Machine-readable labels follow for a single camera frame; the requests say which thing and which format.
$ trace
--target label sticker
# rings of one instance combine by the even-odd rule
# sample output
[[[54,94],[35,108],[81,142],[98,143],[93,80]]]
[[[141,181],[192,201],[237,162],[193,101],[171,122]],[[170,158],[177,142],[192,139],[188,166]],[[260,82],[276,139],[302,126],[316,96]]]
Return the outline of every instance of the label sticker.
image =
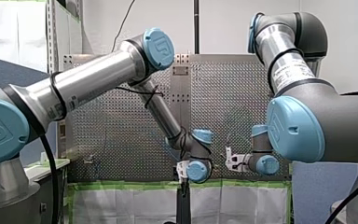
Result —
[[[315,77],[315,75],[303,60],[292,60],[290,63],[276,70],[272,76],[277,91],[280,91],[293,82],[313,77]]]

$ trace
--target blue joint cap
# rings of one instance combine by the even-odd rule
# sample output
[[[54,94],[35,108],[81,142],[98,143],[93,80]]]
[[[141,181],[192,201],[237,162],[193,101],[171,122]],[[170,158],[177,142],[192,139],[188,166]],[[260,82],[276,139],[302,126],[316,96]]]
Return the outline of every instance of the blue joint cap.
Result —
[[[149,62],[158,70],[164,70],[173,63],[173,43],[159,28],[144,33],[144,50]]]
[[[316,162],[324,156],[324,132],[312,111],[291,96],[273,99],[267,108],[272,147],[291,161]]]
[[[16,156],[28,142],[26,117],[14,105],[0,100],[0,162]]]
[[[186,168],[187,178],[193,182],[201,182],[207,178],[208,169],[200,161],[191,161]]]
[[[209,129],[194,129],[192,135],[203,144],[212,143],[213,132]]]
[[[249,42],[248,42],[248,53],[255,53],[255,29],[257,27],[258,20],[261,15],[254,15],[249,26]]]
[[[255,169],[261,175],[275,175],[279,170],[279,162],[273,156],[262,156],[255,164]]]
[[[262,133],[266,133],[269,130],[269,126],[265,124],[258,124],[252,127],[251,137],[256,137]]]

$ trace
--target metal stand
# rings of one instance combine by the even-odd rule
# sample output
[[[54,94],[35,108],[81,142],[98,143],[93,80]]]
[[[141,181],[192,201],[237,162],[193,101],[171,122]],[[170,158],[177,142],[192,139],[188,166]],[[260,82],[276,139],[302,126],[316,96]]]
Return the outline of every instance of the metal stand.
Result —
[[[176,224],[191,224],[190,185],[182,183],[176,191]]]

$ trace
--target perforated metal panel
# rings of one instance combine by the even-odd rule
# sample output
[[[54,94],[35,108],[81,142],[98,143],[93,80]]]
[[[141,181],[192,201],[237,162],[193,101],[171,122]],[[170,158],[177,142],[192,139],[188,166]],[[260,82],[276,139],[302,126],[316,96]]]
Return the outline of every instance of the perforated metal panel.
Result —
[[[225,143],[233,153],[251,151],[251,131],[266,122],[269,86],[264,67],[249,55],[191,55],[191,127],[213,131],[212,159],[220,167],[213,177],[251,180],[282,180],[288,177],[288,163],[281,156],[275,176],[229,171],[225,164]]]
[[[68,55],[65,69],[95,57]],[[243,55],[190,55],[189,66],[191,85],[188,76],[182,76],[181,81],[172,75],[171,68],[154,74],[153,79],[174,110],[186,106],[183,102],[187,100],[178,101],[178,96],[190,96],[191,113],[181,109],[176,113],[181,116],[178,120],[190,120],[191,128],[214,132],[211,150],[218,169],[213,177],[272,180],[288,176],[287,162],[279,156],[279,174],[262,178],[254,173],[230,172],[221,156],[229,134],[234,152],[249,151],[252,126],[265,122],[269,89],[265,70],[256,59]],[[137,94],[109,91],[78,108],[66,120],[66,155],[72,159],[69,181],[172,180],[174,163],[164,139]]]
[[[67,56],[67,68],[95,56]],[[153,75],[170,103],[171,69]],[[171,180],[165,137],[136,93],[112,90],[71,113],[66,121],[72,159],[69,180]]]

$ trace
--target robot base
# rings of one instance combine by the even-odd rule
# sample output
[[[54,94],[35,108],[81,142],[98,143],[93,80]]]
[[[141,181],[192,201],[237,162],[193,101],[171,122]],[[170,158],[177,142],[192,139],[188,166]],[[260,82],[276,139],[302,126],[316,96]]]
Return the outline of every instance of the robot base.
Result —
[[[41,222],[41,202],[39,185],[33,183],[26,195],[11,202],[0,203],[0,223],[39,224]]]

